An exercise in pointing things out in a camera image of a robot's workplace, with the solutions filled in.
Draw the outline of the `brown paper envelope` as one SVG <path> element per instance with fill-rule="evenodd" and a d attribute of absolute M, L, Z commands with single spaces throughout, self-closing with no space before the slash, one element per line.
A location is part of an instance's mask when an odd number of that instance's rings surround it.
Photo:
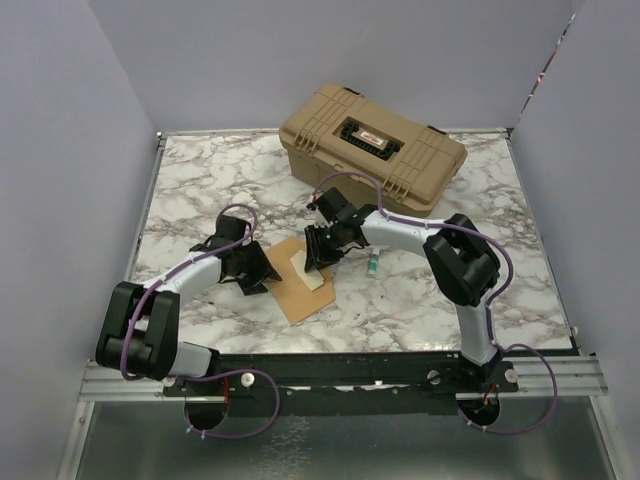
<path fill-rule="evenodd" d="M 270 291 L 291 325 L 296 325 L 336 300 L 331 272 L 324 269 L 307 274 L 304 271 L 306 244 L 289 237 L 266 251 L 281 280 L 270 285 Z"/>

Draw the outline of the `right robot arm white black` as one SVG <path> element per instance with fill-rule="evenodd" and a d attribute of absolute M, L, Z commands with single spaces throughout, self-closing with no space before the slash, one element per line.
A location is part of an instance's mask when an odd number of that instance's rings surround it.
<path fill-rule="evenodd" d="M 468 217 L 430 222 L 371 204 L 357 208 L 335 187 L 312 198 L 307 208 L 316 220 L 304 229 L 306 272 L 335 265 L 356 247 L 390 247 L 426 259 L 440 292 L 455 305 L 461 383 L 481 391 L 494 381 L 501 354 L 491 338 L 485 302 L 499 279 L 500 261 Z"/>

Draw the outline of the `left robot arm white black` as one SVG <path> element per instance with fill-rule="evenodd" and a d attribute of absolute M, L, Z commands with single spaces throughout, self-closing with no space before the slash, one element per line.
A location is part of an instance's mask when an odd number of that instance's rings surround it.
<path fill-rule="evenodd" d="M 95 361 L 127 380 L 186 377 L 206 395 L 220 385 L 217 352 L 179 340 L 182 308 L 211 287 L 230 282 L 246 296 L 266 293 L 281 280 L 260 244 L 254 225 L 220 215 L 213 235 L 189 250 L 177 266 L 144 283 L 114 287 L 98 338 Z"/>

